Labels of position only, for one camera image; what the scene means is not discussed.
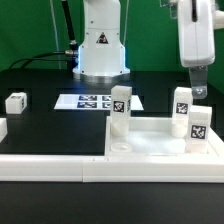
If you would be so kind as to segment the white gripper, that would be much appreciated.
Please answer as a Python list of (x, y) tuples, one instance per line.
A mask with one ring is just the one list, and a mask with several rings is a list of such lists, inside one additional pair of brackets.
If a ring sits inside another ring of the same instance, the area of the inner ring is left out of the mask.
[(190, 67), (193, 98), (204, 99), (208, 74), (205, 65), (215, 60), (212, 4), (210, 0), (179, 0), (177, 12), (181, 64)]

